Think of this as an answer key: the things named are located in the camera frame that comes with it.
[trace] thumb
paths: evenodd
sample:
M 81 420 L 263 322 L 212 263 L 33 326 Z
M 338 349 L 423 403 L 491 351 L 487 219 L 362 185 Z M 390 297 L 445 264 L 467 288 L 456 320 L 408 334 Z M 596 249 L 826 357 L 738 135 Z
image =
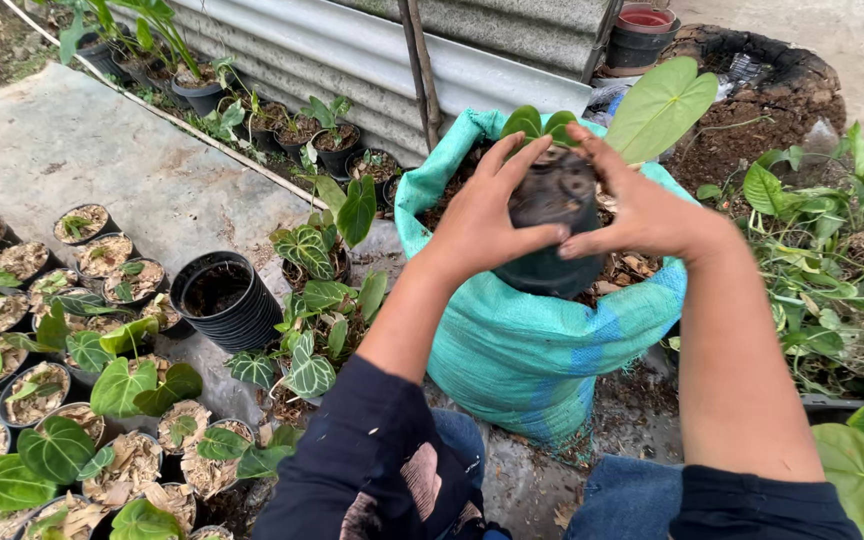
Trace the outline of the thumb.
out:
M 618 251 L 629 240 L 620 225 L 609 225 L 589 232 L 581 232 L 562 242 L 558 256 L 563 259 L 579 259 L 598 253 Z

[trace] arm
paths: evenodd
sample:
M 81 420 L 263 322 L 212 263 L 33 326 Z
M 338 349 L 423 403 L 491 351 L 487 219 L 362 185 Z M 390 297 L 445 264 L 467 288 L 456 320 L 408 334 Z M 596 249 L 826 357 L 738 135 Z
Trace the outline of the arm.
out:
M 682 259 L 679 409 L 688 464 L 788 482 L 825 480 L 809 422 L 776 338 L 759 267 L 738 230 L 629 169 L 588 129 L 570 137 L 618 199 L 609 226 L 559 248 L 568 258 L 618 250 Z M 743 399 L 762 396 L 753 402 Z

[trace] sleeve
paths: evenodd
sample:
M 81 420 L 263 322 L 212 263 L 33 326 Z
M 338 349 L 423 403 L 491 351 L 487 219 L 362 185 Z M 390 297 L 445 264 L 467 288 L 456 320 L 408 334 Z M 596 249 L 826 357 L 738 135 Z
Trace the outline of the sleeve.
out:
M 689 465 L 682 470 L 675 540 L 861 540 L 835 486 Z

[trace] empty black pot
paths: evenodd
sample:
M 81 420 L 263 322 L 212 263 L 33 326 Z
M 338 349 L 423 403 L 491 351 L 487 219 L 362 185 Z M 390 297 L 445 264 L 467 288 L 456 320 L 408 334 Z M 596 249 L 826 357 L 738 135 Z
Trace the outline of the empty black pot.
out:
M 186 264 L 169 293 L 172 308 L 227 353 L 277 339 L 282 309 L 246 257 L 213 251 Z

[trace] wood chips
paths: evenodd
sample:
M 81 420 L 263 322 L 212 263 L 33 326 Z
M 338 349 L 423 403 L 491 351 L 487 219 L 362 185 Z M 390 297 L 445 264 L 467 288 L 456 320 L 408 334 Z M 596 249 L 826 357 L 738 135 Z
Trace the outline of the wood chips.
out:
M 114 460 L 99 475 L 84 481 L 81 491 L 95 503 L 118 508 L 134 501 L 160 477 L 162 447 L 137 430 L 119 435 L 111 446 Z

